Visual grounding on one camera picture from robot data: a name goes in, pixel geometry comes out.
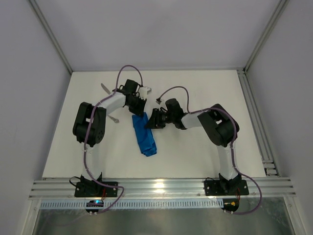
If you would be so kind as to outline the blue cloth napkin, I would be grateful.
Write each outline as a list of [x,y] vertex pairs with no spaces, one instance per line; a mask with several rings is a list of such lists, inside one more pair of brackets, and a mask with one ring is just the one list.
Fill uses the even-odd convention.
[[143,117],[132,115],[133,128],[135,131],[136,140],[141,154],[150,157],[157,153],[157,146],[151,129],[146,129],[148,116],[144,112]]

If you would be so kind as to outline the silver fork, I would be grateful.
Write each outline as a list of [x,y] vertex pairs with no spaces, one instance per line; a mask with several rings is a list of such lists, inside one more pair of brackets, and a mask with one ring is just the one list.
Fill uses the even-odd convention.
[[108,115],[108,118],[110,118],[114,123],[119,123],[119,119],[117,119],[117,118],[114,118],[110,115]]

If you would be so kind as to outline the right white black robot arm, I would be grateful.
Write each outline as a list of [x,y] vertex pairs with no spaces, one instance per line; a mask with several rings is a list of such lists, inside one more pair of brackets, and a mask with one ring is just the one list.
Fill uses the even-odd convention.
[[237,191],[242,177],[234,167],[233,144],[240,128],[233,117],[221,104],[210,108],[184,112],[179,102],[171,98],[165,102],[166,108],[154,108],[146,129],[163,129],[166,124],[173,124],[177,129],[187,130],[201,127],[209,140],[216,145],[220,160],[218,189],[224,194]]

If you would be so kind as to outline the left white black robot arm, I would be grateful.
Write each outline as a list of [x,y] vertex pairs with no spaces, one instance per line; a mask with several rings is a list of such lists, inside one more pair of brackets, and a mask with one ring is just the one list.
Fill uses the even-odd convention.
[[102,172],[98,167],[99,153],[94,150],[104,138],[107,116],[126,106],[132,114],[143,117],[147,97],[151,92],[151,88],[128,79],[124,85],[115,87],[104,99],[94,104],[80,104],[72,132],[83,145],[82,179],[109,187],[102,182]]

